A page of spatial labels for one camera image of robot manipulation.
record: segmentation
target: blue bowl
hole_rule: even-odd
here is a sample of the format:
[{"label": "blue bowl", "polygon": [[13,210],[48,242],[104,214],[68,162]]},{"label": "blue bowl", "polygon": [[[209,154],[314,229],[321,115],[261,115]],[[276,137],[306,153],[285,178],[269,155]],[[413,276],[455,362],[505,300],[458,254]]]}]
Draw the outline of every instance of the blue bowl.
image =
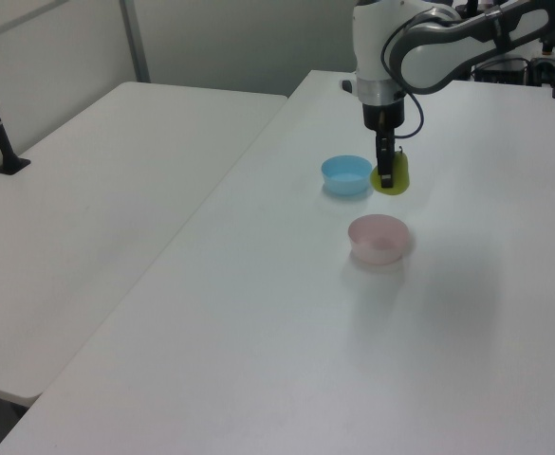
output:
[{"label": "blue bowl", "polygon": [[352,196],[367,191],[372,164],[353,155],[334,156],[322,165],[325,189],[339,196]]}]

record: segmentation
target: gray wall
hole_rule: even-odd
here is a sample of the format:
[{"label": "gray wall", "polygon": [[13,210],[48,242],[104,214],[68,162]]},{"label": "gray wall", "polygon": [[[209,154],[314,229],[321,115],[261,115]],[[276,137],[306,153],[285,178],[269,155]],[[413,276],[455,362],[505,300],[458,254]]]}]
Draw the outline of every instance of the gray wall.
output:
[{"label": "gray wall", "polygon": [[354,71],[356,0],[135,0],[152,82],[289,96],[311,69]]},{"label": "gray wall", "polygon": [[70,0],[0,33],[0,114],[17,154],[134,79],[119,0]]}]

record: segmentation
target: black clamp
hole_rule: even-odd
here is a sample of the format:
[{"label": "black clamp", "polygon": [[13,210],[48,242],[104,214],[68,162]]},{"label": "black clamp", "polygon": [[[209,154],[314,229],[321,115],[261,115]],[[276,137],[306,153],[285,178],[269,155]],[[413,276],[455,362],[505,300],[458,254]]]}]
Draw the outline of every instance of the black clamp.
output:
[{"label": "black clamp", "polygon": [[509,52],[513,50],[515,46],[511,42],[511,37],[509,35],[509,30],[507,28],[507,22],[503,17],[503,11],[501,7],[494,7],[487,10],[485,13],[486,19],[490,21],[492,40],[496,45],[496,49],[499,53]]}]

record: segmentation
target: white table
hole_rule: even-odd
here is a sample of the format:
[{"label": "white table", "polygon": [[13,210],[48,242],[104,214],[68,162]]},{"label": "white table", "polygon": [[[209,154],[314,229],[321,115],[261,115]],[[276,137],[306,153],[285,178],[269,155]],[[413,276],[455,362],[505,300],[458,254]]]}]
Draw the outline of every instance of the white table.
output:
[{"label": "white table", "polygon": [[126,83],[0,175],[0,397],[30,405],[285,102]]},{"label": "white table", "polygon": [[[306,78],[0,455],[555,453],[550,90],[421,97],[411,188],[348,201],[321,163],[374,139],[342,77]],[[396,266],[349,257],[375,212],[414,234]]]}]

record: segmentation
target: plastic bowl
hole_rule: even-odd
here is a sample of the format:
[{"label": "plastic bowl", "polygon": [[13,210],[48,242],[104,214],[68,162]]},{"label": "plastic bowl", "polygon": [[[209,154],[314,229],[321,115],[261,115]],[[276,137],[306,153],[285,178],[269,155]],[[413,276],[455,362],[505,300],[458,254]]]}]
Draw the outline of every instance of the plastic bowl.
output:
[{"label": "plastic bowl", "polygon": [[410,243],[408,227],[388,215],[367,215],[349,227],[353,255],[361,261],[385,265],[397,261]]},{"label": "plastic bowl", "polygon": [[359,156],[334,156],[322,165],[325,188],[339,196],[352,196],[367,191],[370,173],[372,165]]}]

